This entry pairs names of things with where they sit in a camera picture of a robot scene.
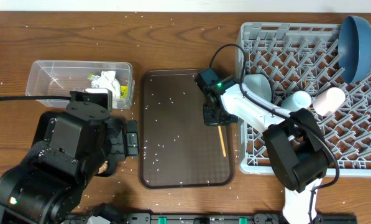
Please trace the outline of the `brown food scrap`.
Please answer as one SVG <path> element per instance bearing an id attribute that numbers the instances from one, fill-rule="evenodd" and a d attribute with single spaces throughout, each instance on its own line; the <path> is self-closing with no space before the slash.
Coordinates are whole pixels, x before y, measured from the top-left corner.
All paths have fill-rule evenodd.
<path id="1" fill-rule="evenodd" d="M 98 174 L 102 174 L 103 172 L 106 172 L 107 169 L 108 169 L 108 162 L 105 161 L 105 162 L 101 165 L 101 167 L 99 168 L 99 170 L 98 170 Z"/>

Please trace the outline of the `light blue rice bowl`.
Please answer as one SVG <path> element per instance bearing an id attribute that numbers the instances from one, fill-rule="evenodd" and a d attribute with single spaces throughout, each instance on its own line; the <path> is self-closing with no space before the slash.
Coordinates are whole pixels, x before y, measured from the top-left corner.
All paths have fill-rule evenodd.
<path id="1" fill-rule="evenodd" d="M 268 79 L 262 74 L 250 74 L 244 77 L 244 83 L 250 91 L 268 102 L 272 100 L 272 89 Z"/>

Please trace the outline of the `white tissue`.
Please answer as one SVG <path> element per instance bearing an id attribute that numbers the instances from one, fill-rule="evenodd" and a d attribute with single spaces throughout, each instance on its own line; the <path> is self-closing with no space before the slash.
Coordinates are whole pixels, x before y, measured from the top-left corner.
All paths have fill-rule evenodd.
<path id="1" fill-rule="evenodd" d="M 119 99 L 121 95 L 121 85 L 116 79 L 115 71 L 102 71 L 100 76 L 96 75 L 91 81 L 93 88 L 107 88 L 112 92 L 115 99 Z"/>

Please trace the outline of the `light blue cup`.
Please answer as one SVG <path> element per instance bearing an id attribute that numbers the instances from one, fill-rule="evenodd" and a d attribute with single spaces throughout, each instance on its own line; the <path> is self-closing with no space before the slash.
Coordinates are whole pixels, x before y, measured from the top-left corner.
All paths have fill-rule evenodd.
<path id="1" fill-rule="evenodd" d="M 298 111 L 303 108 L 303 91 L 296 91 L 282 101 L 281 107 L 290 111 Z"/>

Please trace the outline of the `pink cup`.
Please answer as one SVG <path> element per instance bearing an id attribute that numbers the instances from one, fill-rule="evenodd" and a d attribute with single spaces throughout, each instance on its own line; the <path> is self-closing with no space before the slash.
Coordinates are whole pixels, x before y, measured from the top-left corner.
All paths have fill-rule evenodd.
<path id="1" fill-rule="evenodd" d="M 313 109 L 318 115 L 329 116 L 335 113 L 345 100 L 345 93 L 340 88 L 332 87 L 315 98 Z"/>

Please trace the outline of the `blue plate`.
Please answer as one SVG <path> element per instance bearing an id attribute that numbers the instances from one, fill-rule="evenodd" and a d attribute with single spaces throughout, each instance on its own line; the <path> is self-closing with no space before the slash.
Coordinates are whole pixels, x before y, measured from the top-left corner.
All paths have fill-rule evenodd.
<path id="1" fill-rule="evenodd" d="M 341 24 L 338 41 L 339 66 L 346 83 L 361 81 L 371 69 L 371 25 L 359 16 L 348 16 Z"/>

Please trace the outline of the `yellow snack wrapper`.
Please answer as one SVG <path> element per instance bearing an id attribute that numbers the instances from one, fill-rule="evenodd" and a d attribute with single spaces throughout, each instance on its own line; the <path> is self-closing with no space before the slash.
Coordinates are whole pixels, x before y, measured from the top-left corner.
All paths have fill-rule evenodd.
<path id="1" fill-rule="evenodd" d="M 89 77 L 88 77 L 88 80 L 92 81 L 94 76 L 95 75 L 90 74 Z M 126 85 L 121 85 L 120 99 L 123 99 L 123 98 L 125 98 L 127 96 L 127 91 L 128 91 L 128 87 Z"/>

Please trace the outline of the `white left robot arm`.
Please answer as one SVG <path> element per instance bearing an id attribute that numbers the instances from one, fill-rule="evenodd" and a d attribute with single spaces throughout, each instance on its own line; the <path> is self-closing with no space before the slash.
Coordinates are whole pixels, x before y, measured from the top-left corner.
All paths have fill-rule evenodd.
<path id="1" fill-rule="evenodd" d="M 71 91 L 63 112 L 41 115 L 32 147 L 0 178 L 0 223 L 86 223 L 74 215 L 95 176 L 137 156 L 136 121 L 111 116 L 112 93 Z"/>

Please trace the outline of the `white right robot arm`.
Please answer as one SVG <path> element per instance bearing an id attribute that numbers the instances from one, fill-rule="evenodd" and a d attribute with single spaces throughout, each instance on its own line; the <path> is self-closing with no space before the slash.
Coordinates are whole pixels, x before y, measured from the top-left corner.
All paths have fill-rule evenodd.
<path id="1" fill-rule="evenodd" d="M 262 134 L 273 172 L 285 187 L 285 220 L 314 223 L 317 191 L 334 185 L 340 172 L 313 114 L 271 103 L 268 79 L 248 74 L 245 64 L 238 77 L 227 78 L 209 66 L 197 74 L 195 83 L 206 98 L 205 125 L 226 126 L 241 119 Z"/>

